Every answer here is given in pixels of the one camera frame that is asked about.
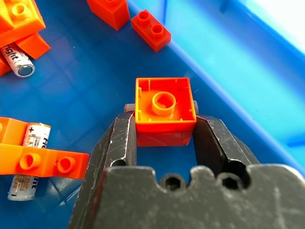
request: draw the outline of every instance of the screw hole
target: screw hole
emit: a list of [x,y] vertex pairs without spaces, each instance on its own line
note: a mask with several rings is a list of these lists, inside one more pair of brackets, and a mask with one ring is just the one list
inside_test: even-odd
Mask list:
[[181,186],[180,180],[175,177],[170,177],[165,181],[165,187],[168,190],[175,191],[179,189],[180,186]]
[[186,189],[186,182],[178,174],[167,174],[160,180],[160,186],[169,191]]
[[111,167],[113,166],[126,166],[126,162],[122,159],[119,159],[112,163]]
[[221,179],[222,185],[228,189],[247,188],[251,183],[246,166],[242,162],[234,160],[224,165],[217,178]]

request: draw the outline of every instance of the blue container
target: blue container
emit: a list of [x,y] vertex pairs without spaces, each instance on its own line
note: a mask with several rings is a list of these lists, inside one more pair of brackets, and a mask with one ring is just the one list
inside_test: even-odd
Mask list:
[[[137,77],[184,76],[200,114],[221,118],[262,163],[305,175],[304,34],[291,26],[298,7],[283,24],[280,10],[267,12],[272,6],[261,0],[130,0],[131,16],[148,9],[172,33],[155,53],[130,23],[113,30],[85,0],[36,2],[51,50],[30,78],[0,79],[0,116],[51,125],[48,148],[90,153],[134,102]],[[277,9],[291,9],[283,4]],[[157,179],[188,179],[193,145],[139,148],[138,165],[152,166]],[[0,177],[0,228],[67,227],[81,180],[40,178],[36,198],[25,202],[7,200],[11,181]]]

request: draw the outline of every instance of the toy brick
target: toy brick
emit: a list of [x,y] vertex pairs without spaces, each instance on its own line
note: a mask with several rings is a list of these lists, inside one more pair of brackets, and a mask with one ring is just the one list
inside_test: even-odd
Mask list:
[[37,32],[17,40],[16,44],[35,60],[50,50],[50,46]]
[[4,0],[0,0],[0,33],[14,28]]
[[135,122],[138,146],[184,146],[196,124],[188,78],[138,78]]
[[8,73],[9,71],[11,71],[11,68],[7,63],[6,59],[2,56],[2,53],[0,53],[0,77]]
[[0,143],[21,146],[28,123],[0,117]]
[[1,8],[0,18],[5,27],[0,31],[0,47],[45,28],[34,0],[1,0],[1,6],[3,2],[6,7]]
[[[67,152],[52,149],[14,146],[0,143],[0,175],[23,174],[35,177],[69,177],[81,179],[85,176],[85,165],[89,161],[89,154]],[[62,168],[62,173],[57,172],[59,162],[64,157],[74,162],[67,172]]]
[[129,19],[126,0],[87,0],[90,10],[99,18],[119,30]]
[[132,28],[157,52],[171,42],[171,34],[147,10],[131,19]]

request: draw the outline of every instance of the battery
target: battery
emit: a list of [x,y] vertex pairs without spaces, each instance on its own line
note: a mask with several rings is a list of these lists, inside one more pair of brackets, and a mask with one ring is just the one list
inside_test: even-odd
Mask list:
[[16,43],[5,45],[0,48],[0,51],[16,76],[25,78],[35,72],[32,61]]
[[[46,148],[51,127],[42,123],[29,123],[23,146]],[[25,201],[35,198],[38,177],[16,174],[10,186],[9,200]]]

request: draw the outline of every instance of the orange lego brick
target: orange lego brick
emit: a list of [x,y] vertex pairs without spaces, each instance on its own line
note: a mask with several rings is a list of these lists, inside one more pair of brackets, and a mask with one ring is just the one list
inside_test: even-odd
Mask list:
[[37,32],[15,42],[35,60],[50,50],[50,46]]
[[0,143],[21,146],[27,126],[26,122],[0,117]]
[[119,30],[129,21],[126,0],[87,0],[90,10],[99,18]]
[[6,59],[3,57],[2,53],[0,53],[0,77],[8,73],[9,71],[11,71],[11,68],[7,63]]
[[188,78],[138,78],[135,123],[138,146],[185,146],[196,124]]
[[1,0],[0,21],[5,25],[0,31],[0,47],[46,27],[34,0]]
[[132,28],[157,52],[171,42],[171,34],[147,10],[131,19]]
[[14,28],[14,24],[9,16],[4,0],[0,0],[0,33]]
[[89,161],[89,154],[2,143],[0,148],[0,175],[81,179]]

